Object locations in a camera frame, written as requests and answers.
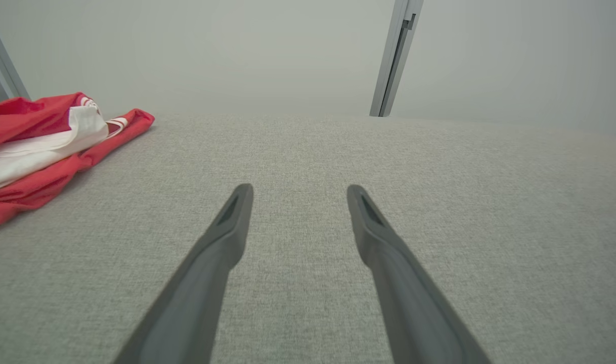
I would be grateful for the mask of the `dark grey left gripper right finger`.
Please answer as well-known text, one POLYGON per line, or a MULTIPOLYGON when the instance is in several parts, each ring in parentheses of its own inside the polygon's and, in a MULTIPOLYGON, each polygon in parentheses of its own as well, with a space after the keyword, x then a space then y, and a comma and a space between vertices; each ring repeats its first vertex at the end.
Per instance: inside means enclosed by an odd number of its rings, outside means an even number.
POLYGON ((393 361, 489 363, 479 342, 360 185, 347 203, 361 260, 373 275, 393 361))

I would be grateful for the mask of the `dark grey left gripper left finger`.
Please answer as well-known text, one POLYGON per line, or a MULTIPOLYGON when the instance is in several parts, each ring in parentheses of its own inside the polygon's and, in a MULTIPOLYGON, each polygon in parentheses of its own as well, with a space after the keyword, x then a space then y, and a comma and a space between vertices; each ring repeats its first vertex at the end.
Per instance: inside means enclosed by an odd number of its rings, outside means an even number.
POLYGON ((116 363, 209 363, 230 271, 245 251, 253 186, 238 185, 177 267, 116 363))

